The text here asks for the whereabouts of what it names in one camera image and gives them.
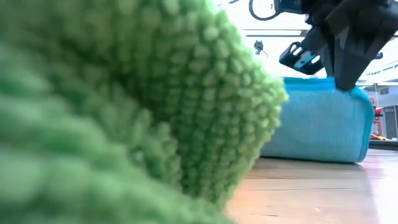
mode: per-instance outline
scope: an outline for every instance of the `green chenille mop pad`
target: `green chenille mop pad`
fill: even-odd
[[[0,0],[0,222],[232,223],[286,99],[210,0]]]

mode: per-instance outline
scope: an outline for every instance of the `blue microfiber cloth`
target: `blue microfiber cloth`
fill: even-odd
[[[284,78],[289,102],[282,126],[261,155],[322,162],[361,162],[369,147],[373,105],[358,87],[335,88],[333,78]]]

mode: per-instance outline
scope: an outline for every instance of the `microfiber fabric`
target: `microfiber fabric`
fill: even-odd
[[[281,78],[207,0],[0,1],[3,223],[231,223]]]
[[[323,162],[361,162],[369,147],[373,105],[357,86],[335,88],[333,78],[284,78],[289,102],[281,127],[262,156]]]

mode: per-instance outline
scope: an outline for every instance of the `wooden floor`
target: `wooden floor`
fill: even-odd
[[[397,224],[398,152],[358,165],[260,159],[228,205],[239,224]]]

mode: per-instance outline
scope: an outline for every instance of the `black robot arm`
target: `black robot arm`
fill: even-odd
[[[312,28],[279,62],[314,75],[325,68],[337,89],[350,91],[398,30],[398,2],[388,0],[274,0],[277,12],[306,14]]]

